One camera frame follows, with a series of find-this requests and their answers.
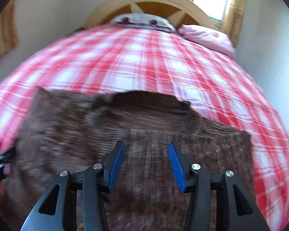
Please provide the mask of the pink pillow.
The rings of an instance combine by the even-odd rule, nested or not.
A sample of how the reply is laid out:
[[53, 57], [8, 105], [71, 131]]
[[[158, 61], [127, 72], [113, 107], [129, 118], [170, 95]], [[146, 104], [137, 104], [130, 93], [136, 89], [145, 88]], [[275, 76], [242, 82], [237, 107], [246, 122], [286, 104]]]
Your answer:
[[184, 24], [178, 29], [178, 33], [186, 40], [227, 55], [231, 59], [235, 57], [235, 48], [230, 38], [220, 31], [199, 25]]

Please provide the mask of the red white plaid bedspread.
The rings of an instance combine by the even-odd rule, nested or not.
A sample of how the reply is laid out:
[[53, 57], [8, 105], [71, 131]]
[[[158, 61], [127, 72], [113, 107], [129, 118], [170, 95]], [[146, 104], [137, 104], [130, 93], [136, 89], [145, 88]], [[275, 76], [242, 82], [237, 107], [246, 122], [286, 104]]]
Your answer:
[[0, 151], [11, 145], [38, 86], [171, 94], [205, 117], [248, 131], [258, 207], [271, 230], [289, 222], [289, 135], [261, 88], [228, 56], [155, 30], [104, 25], [63, 37], [0, 84]]

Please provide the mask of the wooden arched headboard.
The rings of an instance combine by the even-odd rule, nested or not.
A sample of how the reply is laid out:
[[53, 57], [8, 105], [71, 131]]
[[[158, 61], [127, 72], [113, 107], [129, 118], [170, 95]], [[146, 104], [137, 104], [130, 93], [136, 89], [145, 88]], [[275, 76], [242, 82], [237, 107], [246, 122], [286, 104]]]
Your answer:
[[214, 21], [190, 0], [108, 0], [89, 16], [84, 28], [109, 23], [118, 15], [145, 13], [167, 19], [176, 29], [183, 24], [197, 24], [217, 30]]

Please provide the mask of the yellow curtain on left wall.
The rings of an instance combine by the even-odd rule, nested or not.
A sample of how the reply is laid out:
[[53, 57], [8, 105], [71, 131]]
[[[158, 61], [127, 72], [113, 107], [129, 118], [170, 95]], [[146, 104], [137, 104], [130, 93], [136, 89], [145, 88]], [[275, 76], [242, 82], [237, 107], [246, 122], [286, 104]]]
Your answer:
[[10, 0], [0, 14], [0, 59], [19, 44], [15, 9], [15, 0]]

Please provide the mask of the yellow curtain right of headboard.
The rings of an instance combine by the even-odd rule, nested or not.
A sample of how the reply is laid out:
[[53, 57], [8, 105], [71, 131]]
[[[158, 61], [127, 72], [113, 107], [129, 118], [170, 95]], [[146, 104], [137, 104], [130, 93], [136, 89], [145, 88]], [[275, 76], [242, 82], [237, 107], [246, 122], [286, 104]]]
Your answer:
[[227, 0], [225, 15], [222, 21], [222, 32], [225, 33], [236, 48], [240, 37], [241, 24], [246, 0]]

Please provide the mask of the white patterned pillow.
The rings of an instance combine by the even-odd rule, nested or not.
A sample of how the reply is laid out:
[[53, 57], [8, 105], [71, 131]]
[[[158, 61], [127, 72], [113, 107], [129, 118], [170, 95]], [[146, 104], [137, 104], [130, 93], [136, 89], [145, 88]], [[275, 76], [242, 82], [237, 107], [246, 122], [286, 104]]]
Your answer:
[[151, 14], [128, 13], [113, 18], [110, 24], [120, 24], [125, 28], [138, 28], [175, 32], [176, 28], [165, 18]]

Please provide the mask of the brown knitted sweater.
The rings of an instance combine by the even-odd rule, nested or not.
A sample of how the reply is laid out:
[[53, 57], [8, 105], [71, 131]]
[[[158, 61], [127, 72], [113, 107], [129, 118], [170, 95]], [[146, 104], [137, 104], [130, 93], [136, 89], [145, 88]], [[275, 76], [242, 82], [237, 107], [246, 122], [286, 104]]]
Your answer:
[[17, 155], [0, 198], [7, 226], [21, 228], [61, 170], [87, 169], [117, 141], [126, 149], [105, 204], [110, 230], [183, 229], [189, 196], [176, 185], [171, 141], [210, 171], [233, 171], [254, 193], [250, 135], [200, 115], [187, 101], [146, 91], [88, 95], [40, 88], [17, 132]]

